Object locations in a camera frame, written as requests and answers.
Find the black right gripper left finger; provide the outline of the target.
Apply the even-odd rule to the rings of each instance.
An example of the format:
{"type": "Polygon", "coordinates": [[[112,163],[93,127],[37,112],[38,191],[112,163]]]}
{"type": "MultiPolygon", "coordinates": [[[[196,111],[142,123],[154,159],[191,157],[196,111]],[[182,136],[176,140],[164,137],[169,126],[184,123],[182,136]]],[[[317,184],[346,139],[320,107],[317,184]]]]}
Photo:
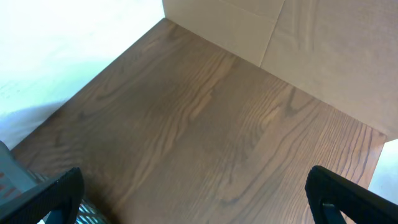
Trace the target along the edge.
{"type": "Polygon", "coordinates": [[[80,168],[52,177],[1,206],[1,223],[74,224],[85,185],[80,168]]]}

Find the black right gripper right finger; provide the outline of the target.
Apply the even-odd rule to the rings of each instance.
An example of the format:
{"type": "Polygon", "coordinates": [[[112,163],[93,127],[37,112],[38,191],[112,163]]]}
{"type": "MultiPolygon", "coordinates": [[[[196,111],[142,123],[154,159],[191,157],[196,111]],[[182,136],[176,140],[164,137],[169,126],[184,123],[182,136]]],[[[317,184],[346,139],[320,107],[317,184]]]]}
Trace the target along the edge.
{"type": "Polygon", "coordinates": [[[315,223],[397,224],[397,205],[322,167],[313,166],[305,192],[315,223]]]}

